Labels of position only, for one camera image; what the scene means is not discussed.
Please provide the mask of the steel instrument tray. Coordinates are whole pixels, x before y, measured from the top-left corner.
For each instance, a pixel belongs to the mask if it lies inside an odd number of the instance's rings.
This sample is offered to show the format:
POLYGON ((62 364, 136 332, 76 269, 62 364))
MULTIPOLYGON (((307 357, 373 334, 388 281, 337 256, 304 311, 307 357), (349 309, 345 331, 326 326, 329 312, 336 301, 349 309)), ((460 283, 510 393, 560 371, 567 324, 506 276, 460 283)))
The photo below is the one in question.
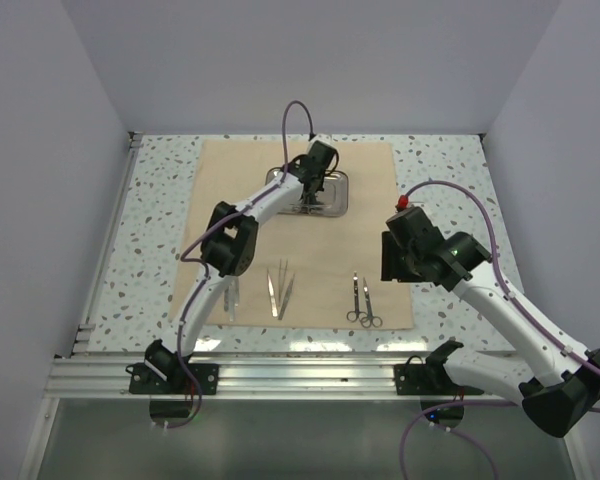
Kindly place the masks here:
MULTIPOLYGON (((338 218, 346 214, 349 205, 349 179, 343 172, 336 171, 324 179, 324 190, 316 193, 317 200, 326 205, 325 210, 321 215, 313 214, 312 216, 338 218)), ((273 212, 274 214, 284 215, 300 215, 293 214, 291 207, 294 204, 302 201, 300 196, 296 201, 287 203, 277 210, 273 208, 275 200, 278 198, 276 193, 270 193, 263 199, 258 201, 253 207, 254 211, 273 212)))

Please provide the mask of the beige cloth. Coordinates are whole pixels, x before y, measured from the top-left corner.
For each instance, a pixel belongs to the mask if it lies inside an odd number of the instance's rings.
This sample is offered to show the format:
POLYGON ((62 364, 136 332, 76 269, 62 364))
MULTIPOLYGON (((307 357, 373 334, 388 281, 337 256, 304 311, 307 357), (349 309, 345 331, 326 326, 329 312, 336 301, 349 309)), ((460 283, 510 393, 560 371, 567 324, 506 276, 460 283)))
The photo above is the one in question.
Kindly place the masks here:
MULTIPOLYGON (((392 148, 385 142, 339 142, 339 169, 349 179, 349 205, 339 218, 277 215, 258 232, 255 259, 240 276, 240 304, 229 321, 221 302, 210 325, 242 327, 324 328, 348 330, 353 307, 354 272, 367 280, 373 311, 383 329, 414 326, 408 285, 384 283, 381 233, 393 214, 399 193, 392 148), (267 291, 271 274, 278 310, 286 285, 295 276, 293 293, 282 321, 271 315, 267 291)), ((207 140, 196 168, 183 244, 189 246, 207 229, 220 201, 237 203, 261 189, 268 172, 282 164, 276 142, 207 140)))

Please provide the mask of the steel surgical scissors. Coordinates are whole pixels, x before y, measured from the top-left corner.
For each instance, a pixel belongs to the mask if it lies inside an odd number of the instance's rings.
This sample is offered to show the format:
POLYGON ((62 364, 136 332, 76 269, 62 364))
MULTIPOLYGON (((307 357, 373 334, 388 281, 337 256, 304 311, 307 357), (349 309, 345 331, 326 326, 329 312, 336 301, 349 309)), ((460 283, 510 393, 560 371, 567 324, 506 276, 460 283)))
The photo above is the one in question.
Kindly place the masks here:
POLYGON ((346 314, 346 319, 351 322, 359 322, 364 317, 365 312, 360 307, 359 296, 359 276, 357 272, 352 276, 352 292, 353 292, 353 309, 346 314))

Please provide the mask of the crossing steel tweezers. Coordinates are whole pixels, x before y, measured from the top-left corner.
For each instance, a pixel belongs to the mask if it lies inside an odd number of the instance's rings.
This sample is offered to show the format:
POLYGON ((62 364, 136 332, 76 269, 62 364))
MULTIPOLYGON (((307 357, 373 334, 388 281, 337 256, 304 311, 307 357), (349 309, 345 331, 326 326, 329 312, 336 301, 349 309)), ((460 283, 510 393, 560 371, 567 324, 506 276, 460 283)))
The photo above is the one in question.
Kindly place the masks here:
POLYGON ((278 316, 277 316, 277 319, 279 321, 283 320, 286 310, 288 308, 288 305, 289 305, 289 302, 290 302, 290 299, 291 299, 291 296, 293 293, 293 289, 294 289, 294 283, 295 283, 295 276, 292 276, 291 280, 286 285, 286 288, 284 290, 284 295, 282 296, 282 299, 280 302, 279 312, 278 312, 278 316))

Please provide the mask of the straight steel tweezers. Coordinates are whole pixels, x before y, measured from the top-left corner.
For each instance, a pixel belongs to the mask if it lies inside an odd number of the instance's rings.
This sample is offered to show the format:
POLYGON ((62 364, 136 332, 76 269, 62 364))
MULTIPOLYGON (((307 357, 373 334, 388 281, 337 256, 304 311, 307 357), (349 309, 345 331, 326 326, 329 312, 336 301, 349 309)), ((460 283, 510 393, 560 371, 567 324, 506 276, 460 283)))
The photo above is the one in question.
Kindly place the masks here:
POLYGON ((273 280, 271 278, 271 274, 268 269, 266 272, 266 277, 267 277, 267 291, 268 291, 268 296, 269 296, 269 301, 270 301, 271 315, 273 318, 277 319, 278 315, 279 315, 279 310, 278 310, 278 306, 277 306, 277 299, 276 299, 276 294, 275 294, 275 288, 273 285, 273 280))

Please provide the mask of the ribbed scalpel handle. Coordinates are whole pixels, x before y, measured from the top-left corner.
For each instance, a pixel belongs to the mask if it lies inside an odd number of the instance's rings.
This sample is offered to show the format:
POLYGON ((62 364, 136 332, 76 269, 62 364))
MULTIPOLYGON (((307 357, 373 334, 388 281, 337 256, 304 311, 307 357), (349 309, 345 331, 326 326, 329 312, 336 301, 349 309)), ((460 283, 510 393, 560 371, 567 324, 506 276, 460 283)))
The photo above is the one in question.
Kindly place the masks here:
POLYGON ((227 290, 230 293, 230 307, 228 313, 229 321, 234 322, 236 320, 236 306, 234 305, 234 286, 230 286, 227 290))

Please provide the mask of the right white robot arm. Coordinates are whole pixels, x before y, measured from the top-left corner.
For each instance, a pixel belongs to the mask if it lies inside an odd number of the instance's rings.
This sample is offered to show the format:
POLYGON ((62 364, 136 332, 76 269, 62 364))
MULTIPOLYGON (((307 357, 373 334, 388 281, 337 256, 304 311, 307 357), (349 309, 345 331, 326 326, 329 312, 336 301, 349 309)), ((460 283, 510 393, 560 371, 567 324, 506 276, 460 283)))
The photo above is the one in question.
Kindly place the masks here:
POLYGON ((382 234, 381 278, 432 283, 473 307, 514 348, 511 358, 447 340, 422 363, 394 368, 421 394, 480 390, 524 410, 544 433, 564 437, 600 400, 600 348, 591 350, 553 324, 505 278, 473 236, 444 237, 419 207, 407 207, 382 234))

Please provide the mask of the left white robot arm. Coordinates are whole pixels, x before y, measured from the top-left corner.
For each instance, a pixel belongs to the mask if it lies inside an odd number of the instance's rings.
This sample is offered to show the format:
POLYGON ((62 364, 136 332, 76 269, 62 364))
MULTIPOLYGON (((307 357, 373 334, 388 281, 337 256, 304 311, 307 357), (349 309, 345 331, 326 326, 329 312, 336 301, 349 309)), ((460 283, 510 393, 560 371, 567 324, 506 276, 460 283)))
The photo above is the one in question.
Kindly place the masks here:
POLYGON ((181 254, 183 262, 200 265, 190 293, 177 311, 175 344, 156 340, 145 351, 144 364, 165 392, 181 390, 193 374, 185 357, 193 352, 202 326, 232 281, 244 274, 255 257, 258 231, 285 207, 314 197, 324 189, 337 150, 314 139, 307 151, 286 160, 263 188, 237 204, 218 203, 207 230, 181 254))

